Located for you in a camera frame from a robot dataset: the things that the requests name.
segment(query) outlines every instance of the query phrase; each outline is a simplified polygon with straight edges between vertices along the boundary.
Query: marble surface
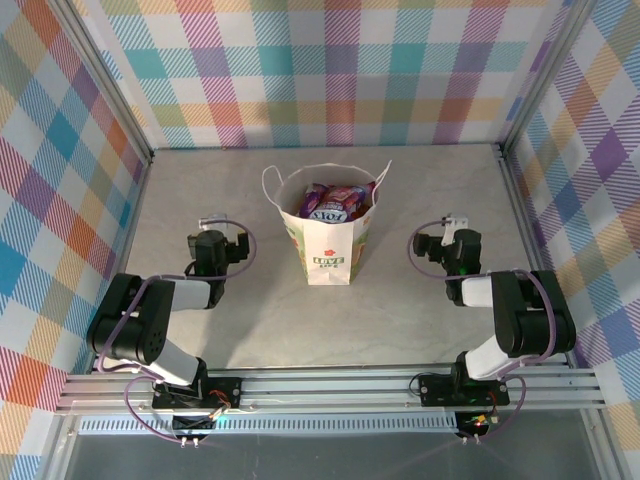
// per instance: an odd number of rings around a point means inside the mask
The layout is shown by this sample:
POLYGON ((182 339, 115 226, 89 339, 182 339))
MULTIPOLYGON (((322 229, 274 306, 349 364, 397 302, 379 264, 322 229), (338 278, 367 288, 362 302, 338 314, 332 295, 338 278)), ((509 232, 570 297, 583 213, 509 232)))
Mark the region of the marble surface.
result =
POLYGON ((157 153, 150 175, 128 272, 182 272, 187 234, 211 213, 225 212, 258 239, 254 265, 227 281, 218 307, 172 317, 169 339, 211 368, 453 361, 478 346, 493 333, 492 311, 455 307, 444 283, 420 275, 405 256, 413 229, 448 212, 468 215, 483 234, 483 270, 528 265, 488 145, 171 150, 157 153), (377 175, 389 159, 360 274, 350 286, 308 286, 262 193, 262 170, 275 164, 286 176, 334 162, 377 175))

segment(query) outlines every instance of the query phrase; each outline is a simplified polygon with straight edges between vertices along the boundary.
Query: paper bag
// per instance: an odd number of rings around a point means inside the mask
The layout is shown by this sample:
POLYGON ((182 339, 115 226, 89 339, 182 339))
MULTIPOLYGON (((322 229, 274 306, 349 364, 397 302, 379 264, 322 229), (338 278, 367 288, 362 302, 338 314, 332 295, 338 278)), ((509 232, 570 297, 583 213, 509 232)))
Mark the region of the paper bag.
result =
POLYGON ((371 173, 355 167, 325 163, 303 167, 282 179, 274 165, 262 172, 262 189, 267 199, 278 208, 287 233, 298 249, 302 268, 309 285, 349 285, 355 278, 367 242, 371 221, 376 213, 378 187, 384 179, 391 161, 376 178, 371 173), (279 186, 269 195, 265 175, 275 170, 279 186), (372 194, 365 200, 371 208, 352 222, 323 223, 318 220, 297 217, 307 187, 312 183, 323 185, 352 186, 376 182, 372 194))

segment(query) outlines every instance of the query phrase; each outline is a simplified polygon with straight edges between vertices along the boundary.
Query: plaid wall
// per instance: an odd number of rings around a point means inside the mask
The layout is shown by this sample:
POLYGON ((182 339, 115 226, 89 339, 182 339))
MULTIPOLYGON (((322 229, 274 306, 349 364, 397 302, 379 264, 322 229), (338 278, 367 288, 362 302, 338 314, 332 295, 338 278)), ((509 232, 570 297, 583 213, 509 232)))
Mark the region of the plaid wall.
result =
POLYGON ((618 438, 640 478, 640 2, 600 0, 517 147, 545 261, 556 269, 618 438))
POLYGON ((562 6, 560 7, 560 10, 558 10, 556 18, 553 20, 553 24, 551 25, 551 28, 549 28, 544 42, 542 42, 542 46, 540 47, 540 50, 538 50, 538 54, 536 55, 533 63, 531 63, 529 71, 527 72, 527 76, 522 86, 520 87, 520 90, 518 91, 518 96, 509 109, 507 119, 504 122, 502 129, 500 130, 500 134, 498 135, 498 138, 494 140, 495 143, 503 143, 506 140, 507 135, 511 131, 511 127, 513 127, 513 122, 520 112, 522 102, 525 100, 525 98, 527 98, 529 92, 531 91, 531 88, 535 83, 535 80, 538 78, 540 68, 549 55, 551 45, 564 27, 564 22, 566 21, 569 10, 571 10, 574 2, 575 0, 562 1, 562 6))
POLYGON ((149 139, 189 148, 495 142, 562 2, 97 3, 76 0, 149 139))
POLYGON ((32 478, 143 163, 45 0, 0 3, 0 479, 32 478))

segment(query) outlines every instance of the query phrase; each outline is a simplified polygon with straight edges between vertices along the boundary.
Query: wire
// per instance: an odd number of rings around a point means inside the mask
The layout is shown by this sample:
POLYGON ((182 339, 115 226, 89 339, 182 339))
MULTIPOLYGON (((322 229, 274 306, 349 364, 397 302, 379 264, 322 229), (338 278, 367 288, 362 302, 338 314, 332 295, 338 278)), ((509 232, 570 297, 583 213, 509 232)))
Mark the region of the wire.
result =
POLYGON ((196 261, 194 260, 193 262, 191 262, 189 265, 187 265, 187 268, 184 269, 184 274, 185 275, 191 275, 191 270, 193 269, 193 267, 196 266, 196 261))
POLYGON ((414 260, 413 256, 411 255, 411 247, 413 246, 413 238, 418 233, 420 233, 422 230, 424 230, 425 228, 433 227, 435 225, 445 226, 447 223, 449 223, 447 220, 436 220, 434 222, 427 222, 424 225, 420 225, 418 228, 416 228, 413 231, 413 233, 409 237, 409 242, 407 243, 407 255, 409 257, 409 262, 411 262, 411 265, 413 265, 413 268, 418 270, 421 274, 423 274, 423 275, 425 275, 425 276, 427 276, 429 278, 433 278, 434 280, 462 280, 464 278, 486 277, 488 275, 488 273, 474 273, 474 274, 471 274, 471 275, 435 275, 433 273, 427 272, 422 267, 420 267, 420 265, 418 265, 416 263, 416 261, 414 260))
POLYGON ((250 238, 251 243, 252 243, 252 248, 250 249, 249 258, 247 259, 246 264, 242 268, 240 268, 239 270, 236 270, 233 273, 229 273, 227 275, 220 275, 220 276, 217 276, 217 277, 187 277, 186 275, 174 275, 174 274, 152 275, 152 276, 148 277, 144 282, 142 282, 142 285, 140 285, 140 288, 136 292, 136 295, 133 297, 133 300, 131 301, 131 304, 129 305, 129 308, 127 308, 127 310, 124 312, 124 315, 122 315, 122 318, 120 318, 120 320, 116 324, 115 328, 113 329, 113 331, 111 332, 111 334, 107 338, 107 341, 104 343, 104 346, 102 347, 102 350, 100 351, 100 354, 98 355, 98 371, 99 372, 101 372, 101 373, 111 373, 111 372, 117 372, 117 371, 128 369, 128 368, 133 368, 133 369, 136 369, 136 370, 142 370, 147 375, 154 377, 157 381, 164 380, 160 375, 156 374, 155 372, 152 372, 151 370, 145 368, 144 366, 141 366, 141 365, 139 365, 137 363, 133 363, 133 362, 123 363, 123 364, 116 365, 116 366, 113 366, 113 367, 105 367, 104 366, 104 359, 105 359, 105 357, 107 355, 107 352, 109 352, 111 350, 111 346, 113 345, 113 342, 115 341, 116 337, 120 334, 120 332, 124 328, 125 323, 127 323, 127 321, 129 320, 129 317, 131 317, 131 314, 135 311, 136 307, 140 303, 140 300, 142 299, 142 296, 144 295, 144 292, 149 287, 149 285, 151 285, 156 280, 198 280, 198 281, 202 281, 202 282, 211 282, 211 281, 217 281, 217 280, 227 280, 228 278, 237 277, 241 273, 244 273, 253 264, 253 261, 256 258, 256 253, 257 253, 257 250, 258 250, 258 244, 256 242, 256 237, 253 235, 251 230, 249 230, 247 227, 245 227, 240 222, 236 222, 235 220, 226 220, 226 219, 209 220, 209 221, 207 221, 206 224, 207 225, 213 225, 213 224, 216 224, 216 223, 228 223, 230 225, 235 225, 235 226, 241 228, 242 230, 244 230, 247 233, 247 235, 249 235, 249 238, 250 238))
POLYGON ((231 408, 231 402, 229 401, 229 397, 227 397, 226 393, 221 390, 211 390, 209 392, 209 395, 213 395, 214 393, 216 394, 218 399, 220 399, 220 401, 227 406, 227 408, 231 408))
POLYGON ((496 398, 495 394, 491 390, 489 390, 489 396, 491 397, 491 400, 493 401, 493 409, 491 410, 491 413, 489 414, 489 416, 492 417, 496 413, 498 413, 498 399, 496 398))
POLYGON ((180 430, 190 430, 192 428, 199 427, 199 426, 201 426, 201 425, 203 425, 205 423, 211 422, 211 415, 207 415, 205 417, 202 417, 197 422, 193 422, 193 423, 190 423, 189 425, 185 425, 184 427, 180 427, 180 430))
POLYGON ((524 405, 524 399, 527 396, 527 383, 524 381, 524 378, 522 378, 520 375, 508 375, 504 378, 507 381, 518 380, 522 384, 522 393, 520 394, 520 399, 516 404, 516 408, 514 408, 511 415, 509 415, 509 418, 507 418, 503 423, 501 423, 499 427, 496 427, 495 430, 491 430, 486 435, 483 435, 482 436, 483 440, 488 440, 489 438, 495 437, 498 433, 501 433, 506 427, 509 426, 510 423, 513 422, 513 419, 516 418, 518 413, 520 413, 520 410, 522 410, 522 405, 524 405))
POLYGON ((432 377, 449 377, 449 375, 445 374, 445 373, 431 373, 431 372, 422 372, 422 373, 416 373, 411 380, 409 381, 409 393, 415 395, 416 397, 420 396, 420 392, 417 392, 415 390, 413 390, 411 388, 411 385, 413 385, 413 382, 416 381, 416 378, 422 376, 422 375, 430 375, 432 377))
POLYGON ((133 387, 136 383, 141 382, 143 380, 149 380, 150 382, 155 382, 157 379, 156 377, 152 377, 150 375, 141 375, 139 377, 134 378, 133 380, 131 380, 126 387, 124 387, 124 404, 127 407, 127 410, 129 410, 129 413, 131 414, 131 416, 133 418, 135 418, 138 423, 140 425, 142 425, 145 429, 147 429, 148 431, 150 431, 151 433, 153 433, 154 435, 156 435, 157 437, 160 437, 164 440, 168 440, 170 442, 173 443, 179 443, 182 444, 181 440, 178 440, 175 436, 171 436, 171 435, 167 435, 166 433, 162 433, 159 430, 156 430, 155 428, 153 428, 151 425, 149 425, 148 423, 146 423, 141 417, 140 415, 138 415, 136 413, 136 411, 133 409, 133 407, 131 406, 131 401, 129 400, 129 392, 131 391, 131 387, 133 387))

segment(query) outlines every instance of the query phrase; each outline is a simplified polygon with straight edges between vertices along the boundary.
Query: candy wrapper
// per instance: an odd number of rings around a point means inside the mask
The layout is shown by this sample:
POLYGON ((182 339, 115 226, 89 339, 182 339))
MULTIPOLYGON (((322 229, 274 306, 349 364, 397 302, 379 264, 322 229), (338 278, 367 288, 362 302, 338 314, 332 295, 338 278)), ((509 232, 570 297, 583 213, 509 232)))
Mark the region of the candy wrapper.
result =
POLYGON ((325 223, 350 222, 375 186, 375 182, 370 182, 363 186, 331 187, 309 218, 325 223))
POLYGON ((302 202, 302 206, 300 207, 300 211, 298 212, 298 216, 300 218, 309 218, 311 212, 316 209, 328 190, 329 187, 321 185, 319 183, 313 183, 309 185, 309 188, 307 188, 307 191, 304 194, 304 200, 302 202))

